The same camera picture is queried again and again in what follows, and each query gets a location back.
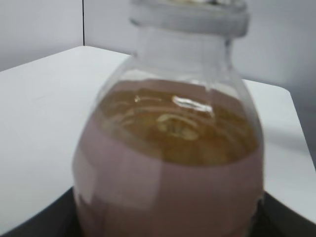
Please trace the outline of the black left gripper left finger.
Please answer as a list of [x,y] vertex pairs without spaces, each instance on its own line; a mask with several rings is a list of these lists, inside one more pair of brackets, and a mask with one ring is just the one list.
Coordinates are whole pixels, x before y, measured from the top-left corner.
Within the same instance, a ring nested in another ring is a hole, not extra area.
[[73,188],[68,189],[43,211],[3,237],[80,237]]

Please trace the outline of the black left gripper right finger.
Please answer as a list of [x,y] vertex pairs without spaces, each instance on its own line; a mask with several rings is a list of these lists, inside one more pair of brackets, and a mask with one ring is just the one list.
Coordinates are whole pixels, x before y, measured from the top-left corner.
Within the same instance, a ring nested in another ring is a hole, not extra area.
[[256,216],[258,237],[314,237],[316,225],[265,193]]

